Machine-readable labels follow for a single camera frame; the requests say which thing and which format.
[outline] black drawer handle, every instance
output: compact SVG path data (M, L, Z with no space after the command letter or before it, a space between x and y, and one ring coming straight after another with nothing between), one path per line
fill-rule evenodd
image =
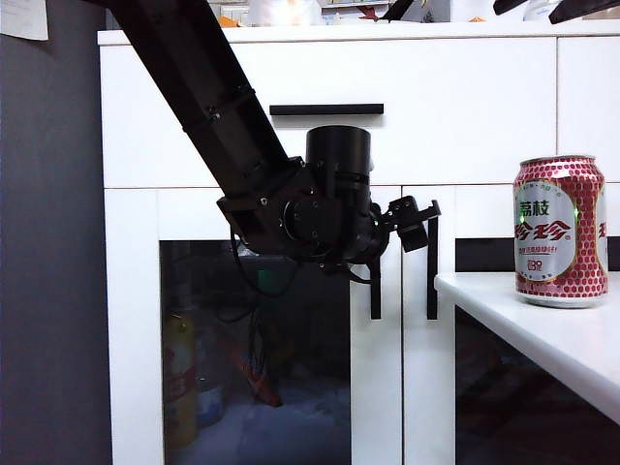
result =
M384 104L271 105L271 116L312 116L320 114L384 114Z

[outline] soda can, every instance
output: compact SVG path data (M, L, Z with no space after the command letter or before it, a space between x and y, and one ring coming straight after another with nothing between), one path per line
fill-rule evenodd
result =
M197 437L196 330L185 315L164 319L164 441L166 448L190 445Z
M513 184L516 290L584 308L607 293L605 178L585 155L527 160Z

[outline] gray wall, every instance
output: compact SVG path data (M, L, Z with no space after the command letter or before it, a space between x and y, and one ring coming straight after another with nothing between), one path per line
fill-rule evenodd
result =
M108 464L105 12L47 11L49 42L0 38L0 462Z

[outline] red aluminum can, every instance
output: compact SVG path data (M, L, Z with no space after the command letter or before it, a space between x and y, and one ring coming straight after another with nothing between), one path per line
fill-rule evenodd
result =
M550 307L596 303L608 270L605 178L594 158L527 160L513 188L517 292Z

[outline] black door handle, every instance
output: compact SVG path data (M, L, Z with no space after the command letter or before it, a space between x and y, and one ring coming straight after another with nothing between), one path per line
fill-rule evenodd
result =
M384 104L270 105L271 116L314 116L324 114L384 114Z
M435 276L438 268L439 220L428 220L428 256L426 259L426 320L437 320L437 290Z

